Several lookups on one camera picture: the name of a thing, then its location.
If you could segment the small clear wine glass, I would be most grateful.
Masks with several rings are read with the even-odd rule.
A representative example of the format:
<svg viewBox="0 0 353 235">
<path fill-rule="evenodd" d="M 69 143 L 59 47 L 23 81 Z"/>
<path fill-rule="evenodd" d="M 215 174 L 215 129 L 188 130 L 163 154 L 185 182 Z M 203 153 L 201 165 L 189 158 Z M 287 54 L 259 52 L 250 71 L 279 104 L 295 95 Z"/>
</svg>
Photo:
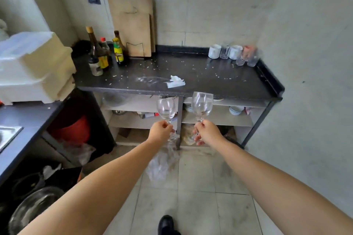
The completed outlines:
<svg viewBox="0 0 353 235">
<path fill-rule="evenodd" d="M 163 120 L 167 122 L 167 125 L 171 124 L 177 111 L 172 97 L 159 98 L 157 100 L 157 110 Z"/>
</svg>

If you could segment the person's black shoe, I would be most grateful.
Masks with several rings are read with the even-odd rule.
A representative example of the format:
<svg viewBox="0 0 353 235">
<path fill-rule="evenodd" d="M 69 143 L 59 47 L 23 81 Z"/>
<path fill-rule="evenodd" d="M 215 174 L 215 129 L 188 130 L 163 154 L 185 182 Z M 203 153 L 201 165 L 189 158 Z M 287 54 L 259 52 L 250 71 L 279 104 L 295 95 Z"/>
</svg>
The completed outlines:
<svg viewBox="0 0 353 235">
<path fill-rule="evenodd" d="M 181 235 L 174 228 L 174 220 L 170 215 L 164 215 L 158 224 L 157 235 Z"/>
</svg>

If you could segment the clear glass with pink cloth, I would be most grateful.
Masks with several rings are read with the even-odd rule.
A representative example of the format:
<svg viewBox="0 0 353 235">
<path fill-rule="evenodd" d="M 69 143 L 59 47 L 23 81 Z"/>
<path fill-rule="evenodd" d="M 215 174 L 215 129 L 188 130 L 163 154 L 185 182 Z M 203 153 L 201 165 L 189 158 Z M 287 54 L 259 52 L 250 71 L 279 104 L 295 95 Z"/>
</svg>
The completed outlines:
<svg viewBox="0 0 353 235">
<path fill-rule="evenodd" d="M 243 57 L 249 67 L 255 67 L 261 59 L 260 54 L 258 52 L 258 48 L 254 45 L 244 46 Z"/>
</svg>

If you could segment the red capped sauce bottle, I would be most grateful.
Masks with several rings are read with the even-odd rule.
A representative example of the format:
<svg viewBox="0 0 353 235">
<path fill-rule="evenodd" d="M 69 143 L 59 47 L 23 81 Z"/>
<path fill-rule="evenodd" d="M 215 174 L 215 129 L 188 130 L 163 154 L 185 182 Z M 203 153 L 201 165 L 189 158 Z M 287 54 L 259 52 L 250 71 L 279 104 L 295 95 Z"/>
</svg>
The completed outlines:
<svg viewBox="0 0 353 235">
<path fill-rule="evenodd" d="M 101 47 L 104 49 L 104 51 L 106 53 L 106 61 L 108 62 L 108 66 L 111 67 L 112 58 L 111 58 L 111 51 L 108 46 L 108 43 L 107 43 L 105 37 L 100 37 L 100 41 L 101 41 Z"/>
</svg>

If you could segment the person's left hand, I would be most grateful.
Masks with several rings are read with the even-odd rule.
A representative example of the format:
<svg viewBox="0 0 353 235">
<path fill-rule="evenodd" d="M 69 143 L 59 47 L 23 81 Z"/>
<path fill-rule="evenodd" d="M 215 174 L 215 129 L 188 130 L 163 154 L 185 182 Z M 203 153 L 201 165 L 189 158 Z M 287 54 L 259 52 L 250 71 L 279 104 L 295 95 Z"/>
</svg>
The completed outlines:
<svg viewBox="0 0 353 235">
<path fill-rule="evenodd" d="M 162 120 L 155 122 L 148 135 L 147 141 L 151 144 L 163 146 L 166 144 L 170 136 L 163 136 L 162 135 Z"/>
</svg>

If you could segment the black counter shelf unit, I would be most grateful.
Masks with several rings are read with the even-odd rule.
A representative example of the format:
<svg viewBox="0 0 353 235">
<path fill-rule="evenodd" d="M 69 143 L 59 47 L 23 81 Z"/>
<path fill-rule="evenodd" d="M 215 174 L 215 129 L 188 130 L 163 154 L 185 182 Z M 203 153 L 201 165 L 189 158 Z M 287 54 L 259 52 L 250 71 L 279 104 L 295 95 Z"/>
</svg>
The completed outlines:
<svg viewBox="0 0 353 235">
<path fill-rule="evenodd" d="M 233 126 L 237 139 L 231 139 L 240 148 L 246 144 L 276 103 L 282 101 L 284 85 L 263 60 L 255 67 L 237 66 L 235 61 L 210 59 L 207 48 L 157 46 L 151 58 L 131 58 L 123 67 L 113 67 L 102 76 L 92 75 L 88 56 L 74 58 L 78 89 L 87 92 L 126 94 L 137 103 L 138 95 L 172 96 L 178 98 L 178 118 L 175 129 L 181 132 L 182 124 L 193 124 L 195 116 L 185 112 L 183 104 L 191 103 L 194 91 L 214 94 L 214 109 L 209 119 L 218 126 Z M 170 76 L 178 76 L 185 86 L 167 88 Z M 232 115 L 229 106 L 244 106 L 240 115 Z"/>
</svg>

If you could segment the large wooden cutting board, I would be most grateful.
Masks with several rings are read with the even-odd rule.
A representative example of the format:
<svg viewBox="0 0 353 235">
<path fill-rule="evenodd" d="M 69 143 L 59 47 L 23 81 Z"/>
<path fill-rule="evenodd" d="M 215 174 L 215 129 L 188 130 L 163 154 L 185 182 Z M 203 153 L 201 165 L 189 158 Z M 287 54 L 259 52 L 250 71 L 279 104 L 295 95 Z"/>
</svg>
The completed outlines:
<svg viewBox="0 0 353 235">
<path fill-rule="evenodd" d="M 111 18 L 118 12 L 147 13 L 150 15 L 151 49 L 156 51 L 156 24 L 154 17 L 154 0 L 107 0 Z"/>
</svg>

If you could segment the crumpled white tissue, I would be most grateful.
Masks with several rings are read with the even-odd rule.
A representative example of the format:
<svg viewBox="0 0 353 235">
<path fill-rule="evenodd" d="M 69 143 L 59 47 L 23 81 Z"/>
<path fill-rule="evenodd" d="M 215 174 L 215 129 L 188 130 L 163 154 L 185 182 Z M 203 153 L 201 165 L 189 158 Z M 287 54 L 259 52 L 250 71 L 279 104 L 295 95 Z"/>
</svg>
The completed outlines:
<svg viewBox="0 0 353 235">
<path fill-rule="evenodd" d="M 170 81 L 166 82 L 166 84 L 168 89 L 186 85 L 185 81 L 178 76 L 170 76 Z"/>
</svg>

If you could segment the person's left forearm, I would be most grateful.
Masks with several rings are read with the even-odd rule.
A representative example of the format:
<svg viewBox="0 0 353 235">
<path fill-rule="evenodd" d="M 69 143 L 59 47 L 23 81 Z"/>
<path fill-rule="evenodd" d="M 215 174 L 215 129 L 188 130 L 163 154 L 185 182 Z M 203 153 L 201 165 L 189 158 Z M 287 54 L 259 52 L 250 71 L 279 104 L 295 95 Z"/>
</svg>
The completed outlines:
<svg viewBox="0 0 353 235">
<path fill-rule="evenodd" d="M 86 176 L 18 235 L 103 235 L 166 139 L 148 138 Z"/>
</svg>

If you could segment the brown glass bottle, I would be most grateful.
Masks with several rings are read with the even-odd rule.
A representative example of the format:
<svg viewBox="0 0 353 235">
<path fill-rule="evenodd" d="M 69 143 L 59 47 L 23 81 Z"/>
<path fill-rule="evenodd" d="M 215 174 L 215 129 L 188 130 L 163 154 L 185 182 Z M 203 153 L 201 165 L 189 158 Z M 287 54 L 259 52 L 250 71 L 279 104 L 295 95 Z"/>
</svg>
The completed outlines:
<svg viewBox="0 0 353 235">
<path fill-rule="evenodd" d="M 118 31 L 118 30 L 115 30 L 115 31 L 114 31 L 114 35 L 115 35 L 115 38 L 117 39 L 117 43 L 119 44 L 119 47 L 122 49 L 123 55 L 124 55 L 124 56 L 129 56 L 126 47 L 123 45 L 123 43 L 122 43 L 122 41 L 121 41 L 119 31 Z"/>
</svg>

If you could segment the yellow labelled oil bottle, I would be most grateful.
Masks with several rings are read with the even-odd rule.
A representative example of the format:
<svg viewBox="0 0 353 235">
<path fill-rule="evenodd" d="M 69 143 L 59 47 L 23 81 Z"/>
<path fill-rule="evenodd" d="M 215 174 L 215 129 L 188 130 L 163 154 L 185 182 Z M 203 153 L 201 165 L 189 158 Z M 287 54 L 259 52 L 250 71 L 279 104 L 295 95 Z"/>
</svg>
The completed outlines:
<svg viewBox="0 0 353 235">
<path fill-rule="evenodd" d="M 123 50 L 120 46 L 120 40 L 117 37 L 113 38 L 113 49 L 114 49 L 114 54 L 115 54 L 117 64 L 119 66 L 124 65 L 125 64 L 125 57 L 123 55 Z"/>
</svg>

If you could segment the metal wok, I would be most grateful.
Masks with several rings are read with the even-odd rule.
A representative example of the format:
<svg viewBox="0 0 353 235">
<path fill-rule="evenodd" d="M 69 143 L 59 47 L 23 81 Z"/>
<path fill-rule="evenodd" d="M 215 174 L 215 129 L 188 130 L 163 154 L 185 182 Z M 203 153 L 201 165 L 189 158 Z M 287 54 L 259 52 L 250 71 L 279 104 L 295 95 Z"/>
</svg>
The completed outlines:
<svg viewBox="0 0 353 235">
<path fill-rule="evenodd" d="M 55 186 L 41 188 L 26 197 L 15 209 L 8 223 L 9 235 L 17 235 L 33 219 L 56 202 L 64 191 Z"/>
</svg>

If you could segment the clear plastic bag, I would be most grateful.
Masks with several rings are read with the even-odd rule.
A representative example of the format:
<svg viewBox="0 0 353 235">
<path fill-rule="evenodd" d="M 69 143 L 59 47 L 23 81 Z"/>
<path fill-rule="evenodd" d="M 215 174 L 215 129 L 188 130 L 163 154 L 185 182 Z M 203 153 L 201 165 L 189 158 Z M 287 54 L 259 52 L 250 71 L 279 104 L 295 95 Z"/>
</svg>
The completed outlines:
<svg viewBox="0 0 353 235">
<path fill-rule="evenodd" d="M 165 181 L 167 175 L 180 158 L 177 149 L 180 135 L 171 134 L 168 141 L 161 147 L 157 154 L 149 162 L 146 173 L 152 183 Z"/>
</svg>

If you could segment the black pot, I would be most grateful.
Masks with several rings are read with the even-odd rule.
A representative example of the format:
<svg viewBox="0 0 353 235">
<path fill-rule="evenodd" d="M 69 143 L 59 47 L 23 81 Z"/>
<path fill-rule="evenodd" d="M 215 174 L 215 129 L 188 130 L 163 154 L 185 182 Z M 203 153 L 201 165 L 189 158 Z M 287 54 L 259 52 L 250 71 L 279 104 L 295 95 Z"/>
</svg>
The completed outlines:
<svg viewBox="0 0 353 235">
<path fill-rule="evenodd" d="M 12 182 L 11 197 L 14 201 L 22 200 L 45 186 L 42 173 L 32 173 Z"/>
</svg>

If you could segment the large clear wine glass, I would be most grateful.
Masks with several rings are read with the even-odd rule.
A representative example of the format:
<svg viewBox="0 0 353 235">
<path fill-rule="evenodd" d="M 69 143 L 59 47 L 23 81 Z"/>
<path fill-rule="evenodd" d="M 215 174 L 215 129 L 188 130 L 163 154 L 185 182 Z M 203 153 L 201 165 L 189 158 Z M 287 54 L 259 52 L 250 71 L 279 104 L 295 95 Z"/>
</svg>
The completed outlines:
<svg viewBox="0 0 353 235">
<path fill-rule="evenodd" d="M 214 103 L 214 94 L 194 91 L 192 96 L 192 110 L 196 122 L 202 122 L 211 112 Z"/>
</svg>

